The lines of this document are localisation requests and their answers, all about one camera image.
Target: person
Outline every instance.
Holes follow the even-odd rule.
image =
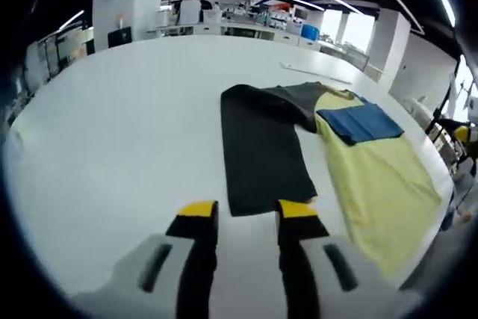
[[[212,10],[212,3],[210,0],[201,0],[201,10]]]
[[[468,158],[471,158],[473,161],[473,166],[471,167],[471,175],[475,177],[477,175],[477,160],[478,160],[478,131],[476,126],[472,126],[471,123],[463,123],[460,121],[455,121],[452,119],[447,119],[442,117],[436,122],[443,129],[448,132],[448,134],[454,140],[460,140],[464,147],[465,153],[459,158],[458,164],[463,163]]]
[[[212,3],[209,0],[201,0],[201,13],[199,14],[200,22],[204,22],[204,10],[212,10]]]

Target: wall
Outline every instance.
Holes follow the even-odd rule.
[[[25,57],[25,80],[28,89],[34,93],[39,87],[46,84],[48,77],[46,63],[40,60],[38,43],[34,42],[28,46]]]
[[[390,94],[399,100],[425,96],[423,104],[433,111],[443,101],[455,66],[456,60],[437,46],[410,34]]]
[[[69,64],[87,56],[85,43],[93,39],[93,29],[72,29],[62,36],[63,41],[58,44],[60,59],[68,58]]]
[[[319,10],[308,10],[307,20],[305,21],[306,24],[313,25],[317,28],[322,28],[322,20],[323,20],[323,11]]]

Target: window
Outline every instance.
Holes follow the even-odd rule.
[[[468,121],[467,100],[470,94],[477,94],[477,89],[473,83],[473,75],[466,64],[465,57],[460,57],[460,64],[455,80],[456,88],[456,106],[453,113],[453,119],[457,121]]]
[[[367,52],[368,43],[372,37],[373,24],[375,24],[373,16],[350,13],[342,43],[349,43],[357,49]]]
[[[447,115],[447,112],[448,112],[448,105],[450,104],[450,100],[447,100],[445,102],[445,105],[443,106],[443,109],[441,110],[441,114],[442,115]]]
[[[15,81],[15,85],[16,85],[16,94],[19,95],[22,92],[22,83],[20,82],[19,78]]]
[[[162,10],[171,10],[171,11],[173,11],[173,6],[172,6],[171,4],[168,4],[168,5],[160,5],[159,11],[162,11]]]
[[[335,41],[338,33],[338,26],[341,23],[342,12],[339,10],[326,10],[323,14],[321,34],[329,35]]]

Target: black fabric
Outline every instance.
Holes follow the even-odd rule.
[[[237,85],[222,94],[224,161],[232,216],[274,211],[278,199],[308,202],[317,195],[294,125],[316,132],[314,105],[323,88],[320,84],[300,86],[311,92],[302,100],[294,96],[294,91],[300,91],[298,87],[260,90]]]
[[[279,269],[282,272],[287,318],[320,318],[320,301],[314,273],[299,242],[280,248]]]
[[[209,297],[217,268],[217,202],[210,217],[177,215],[166,235],[194,239],[179,283],[178,319],[209,318]]]
[[[209,0],[201,0],[201,12],[199,13],[199,22],[204,22],[204,10],[212,10],[212,3]]]
[[[278,241],[280,245],[305,239],[328,237],[326,227],[317,216],[292,217],[281,220]]]
[[[436,120],[436,123],[445,129],[452,137],[455,136],[455,130],[460,126],[469,126],[469,123],[461,123],[452,119],[441,118]]]

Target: white cabinet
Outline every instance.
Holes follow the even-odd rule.
[[[194,26],[194,35],[221,35],[219,24],[198,24]]]
[[[320,44],[317,41],[306,39],[304,37],[299,39],[299,47],[315,50],[316,52],[320,51]]]
[[[297,44],[299,42],[299,37],[297,35],[293,35],[293,34],[275,33],[274,34],[274,42],[297,46]]]

